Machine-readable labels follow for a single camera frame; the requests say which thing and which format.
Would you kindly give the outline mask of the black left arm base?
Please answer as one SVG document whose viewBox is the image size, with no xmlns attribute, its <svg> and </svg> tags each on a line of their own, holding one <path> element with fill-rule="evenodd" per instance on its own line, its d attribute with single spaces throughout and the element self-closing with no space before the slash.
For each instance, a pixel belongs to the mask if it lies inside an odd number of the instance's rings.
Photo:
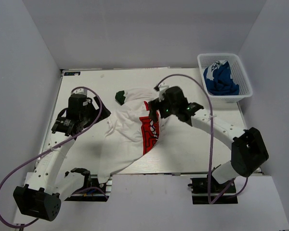
<svg viewBox="0 0 289 231">
<path fill-rule="evenodd" d="M 107 183 L 99 183 L 97 177 L 93 176 L 85 168 L 74 168 L 65 172 L 65 178 L 72 173 L 80 174 L 83 177 L 83 186 L 77 189 L 65 201 L 74 202 L 107 202 L 110 196 L 110 189 L 107 189 Z"/>
</svg>

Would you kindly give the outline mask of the blue Mickey t-shirt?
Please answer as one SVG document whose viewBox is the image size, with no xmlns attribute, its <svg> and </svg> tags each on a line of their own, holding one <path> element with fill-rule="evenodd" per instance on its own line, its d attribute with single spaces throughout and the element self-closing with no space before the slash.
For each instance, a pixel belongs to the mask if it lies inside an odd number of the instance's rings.
<svg viewBox="0 0 289 231">
<path fill-rule="evenodd" d="M 238 95 L 239 85 L 231 76 L 230 64 L 227 60 L 216 61 L 204 70 L 206 88 L 211 95 Z"/>
</svg>

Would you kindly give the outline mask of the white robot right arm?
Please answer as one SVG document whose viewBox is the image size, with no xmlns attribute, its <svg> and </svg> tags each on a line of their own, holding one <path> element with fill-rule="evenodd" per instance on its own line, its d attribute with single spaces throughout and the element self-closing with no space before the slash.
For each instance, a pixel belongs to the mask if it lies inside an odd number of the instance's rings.
<svg viewBox="0 0 289 231">
<path fill-rule="evenodd" d="M 158 98 L 148 103 L 148 107 L 153 121 L 158 117 L 174 115 L 180 121 L 212 135 L 230 149 L 230 160 L 216 167 L 208 179 L 208 187 L 214 192 L 219 192 L 226 182 L 238 176 L 248 178 L 269 158 L 258 129 L 239 128 L 210 115 L 202 105 L 188 102 L 180 87 L 162 90 Z"/>
</svg>

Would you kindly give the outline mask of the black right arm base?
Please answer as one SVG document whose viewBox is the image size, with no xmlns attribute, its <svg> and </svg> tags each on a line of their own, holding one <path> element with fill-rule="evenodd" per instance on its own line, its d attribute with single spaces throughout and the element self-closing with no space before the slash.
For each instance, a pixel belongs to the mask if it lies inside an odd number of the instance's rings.
<svg viewBox="0 0 289 231">
<path fill-rule="evenodd" d="M 192 203 L 194 205 L 208 205 L 208 178 L 191 178 L 188 188 L 192 193 Z M 225 188 L 226 191 L 217 199 L 214 204 L 230 205 L 237 204 L 236 186 L 232 181 L 227 181 L 223 184 L 218 184 L 216 180 L 212 179 L 210 184 L 210 198 L 211 201 L 215 199 Z"/>
</svg>

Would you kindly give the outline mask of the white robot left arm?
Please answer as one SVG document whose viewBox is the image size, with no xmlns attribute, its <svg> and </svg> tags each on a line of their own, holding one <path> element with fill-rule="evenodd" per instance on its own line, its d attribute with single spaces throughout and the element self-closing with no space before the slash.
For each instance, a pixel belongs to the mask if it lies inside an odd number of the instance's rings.
<svg viewBox="0 0 289 231">
<path fill-rule="evenodd" d="M 110 114 L 98 96 L 70 95 L 67 108 L 60 111 L 51 129 L 48 153 L 41 157 L 24 186 L 17 186 L 13 192 L 21 214 L 53 221 L 65 199 L 75 192 L 91 189 L 91 173 L 85 168 L 75 167 L 59 182 L 56 179 L 77 137 Z"/>
</svg>

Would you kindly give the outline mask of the white red print t-shirt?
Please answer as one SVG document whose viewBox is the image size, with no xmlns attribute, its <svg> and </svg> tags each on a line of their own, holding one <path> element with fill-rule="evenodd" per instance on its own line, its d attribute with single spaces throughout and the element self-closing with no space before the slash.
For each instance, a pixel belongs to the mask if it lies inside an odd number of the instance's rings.
<svg viewBox="0 0 289 231">
<path fill-rule="evenodd" d="M 106 119 L 97 174 L 99 183 L 106 183 L 113 173 L 150 152 L 167 123 L 161 117 L 153 123 L 149 117 L 148 103 L 158 97 L 154 90 L 135 88 L 124 91 L 125 103 Z"/>
</svg>

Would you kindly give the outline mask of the white green Charlie Brown t-shirt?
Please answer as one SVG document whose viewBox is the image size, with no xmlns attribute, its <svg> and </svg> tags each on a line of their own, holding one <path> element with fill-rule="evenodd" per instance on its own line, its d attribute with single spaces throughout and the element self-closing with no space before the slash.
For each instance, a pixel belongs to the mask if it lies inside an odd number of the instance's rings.
<svg viewBox="0 0 289 231">
<path fill-rule="evenodd" d="M 125 99 L 126 99 L 126 96 L 125 96 L 124 90 L 118 91 L 116 93 L 115 100 L 119 105 L 123 105 L 125 103 Z"/>
</svg>

